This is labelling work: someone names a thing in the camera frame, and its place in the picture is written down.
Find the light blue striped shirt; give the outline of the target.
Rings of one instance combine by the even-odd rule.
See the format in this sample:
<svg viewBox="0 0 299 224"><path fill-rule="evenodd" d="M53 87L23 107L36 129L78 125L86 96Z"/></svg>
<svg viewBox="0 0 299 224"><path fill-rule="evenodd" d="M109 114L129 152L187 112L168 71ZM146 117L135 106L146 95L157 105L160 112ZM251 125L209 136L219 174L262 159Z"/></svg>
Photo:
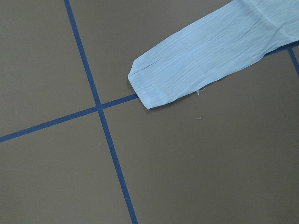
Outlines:
<svg viewBox="0 0 299 224"><path fill-rule="evenodd" d="M128 80L151 109L247 68L298 39L298 1L233 0L136 58Z"/></svg>

